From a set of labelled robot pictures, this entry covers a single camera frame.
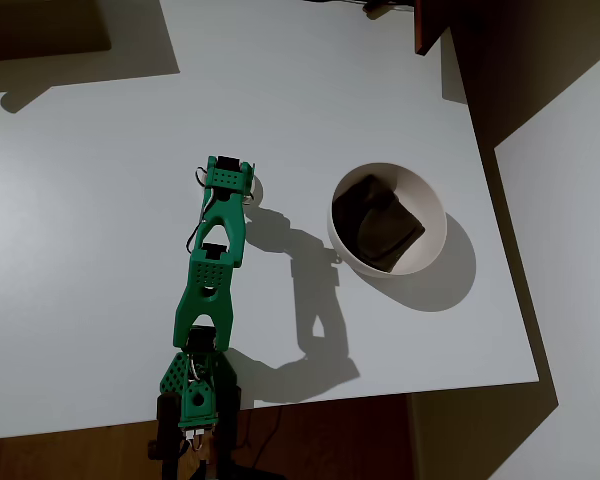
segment white tabletop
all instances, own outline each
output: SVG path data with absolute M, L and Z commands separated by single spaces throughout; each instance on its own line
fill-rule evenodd
M 178 74 L 89 77 L 129 55 L 109 13 L 111 52 L 0 63 L 0 84 L 62 62 L 70 78 L 0 102 L 0 436 L 155 418 L 208 155 L 255 162 L 264 186 L 232 285 L 244 408 L 537 380 L 469 111 L 441 97 L 439 44 L 413 53 L 411 13 L 162 8 Z M 418 172 L 450 216 L 441 257 L 397 283 L 327 237 L 339 179 L 373 161 Z

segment green 3d-printed bracket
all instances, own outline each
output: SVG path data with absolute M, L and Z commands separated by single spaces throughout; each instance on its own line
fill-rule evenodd
M 182 349 L 160 383 L 160 392 L 181 395 L 181 428 L 209 427 L 217 421 L 217 396 L 233 398 L 236 374 L 222 352 L 233 326 L 231 277 L 242 265 L 245 221 L 242 204 L 250 195 L 254 169 L 246 162 L 209 157 L 200 222 L 189 260 L 189 277 L 176 310 L 173 345 Z M 204 243 L 213 227 L 224 227 L 229 249 Z M 196 326 L 208 315 L 214 327 Z

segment black cloth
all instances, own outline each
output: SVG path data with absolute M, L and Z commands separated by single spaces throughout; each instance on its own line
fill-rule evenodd
M 369 175 L 333 202 L 333 224 L 347 249 L 390 272 L 425 229 L 382 181 Z

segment wooden floor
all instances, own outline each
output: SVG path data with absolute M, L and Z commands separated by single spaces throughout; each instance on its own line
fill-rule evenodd
M 158 480 L 147 459 L 155 434 L 145 422 L 0 439 L 0 480 Z M 410 480 L 410 445 L 406 397 L 392 395 L 241 412 L 234 460 L 288 480 Z

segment cable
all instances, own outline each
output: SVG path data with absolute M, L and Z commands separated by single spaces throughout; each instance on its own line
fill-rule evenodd
M 254 460 L 253 466 L 251 467 L 252 469 L 256 468 L 256 465 L 258 464 L 258 460 L 260 460 L 260 456 L 262 455 L 262 452 L 264 452 L 264 449 L 267 447 L 267 444 L 271 441 L 273 436 L 276 434 L 276 432 L 278 431 L 278 428 L 280 428 L 280 419 L 281 418 L 282 418 L 282 407 L 278 407 L 278 418 L 276 419 L 276 426 L 273 427 L 273 430 L 271 431 L 271 433 L 269 434 L 267 439 L 262 444 L 262 447 L 260 447 L 260 451 L 258 452 L 258 455 L 256 455 L 256 459 Z
M 198 222 L 198 225 L 196 225 L 196 228 L 193 229 L 193 233 L 187 239 L 186 248 L 187 248 L 187 252 L 189 252 L 189 254 L 191 254 L 191 249 L 189 248 L 189 246 L 191 245 L 191 241 L 193 240 L 193 237 L 196 236 L 196 233 L 198 232 L 198 228 L 200 228 L 200 225 L 202 225 L 205 222 L 204 216 L 211 209 L 211 206 L 213 205 L 215 200 L 216 200 L 215 190 L 211 189 L 211 198 L 209 198 L 209 201 L 205 205 L 204 210 L 202 211 L 202 214 L 200 215 L 200 221 Z
M 204 183 L 202 183 L 202 180 L 200 180 L 200 177 L 198 177 L 198 170 L 202 170 L 204 172 L 205 175 L 207 175 L 207 171 L 202 168 L 202 167 L 198 167 L 196 168 L 196 181 L 198 182 L 198 184 L 202 187 L 205 188 L 206 185 Z

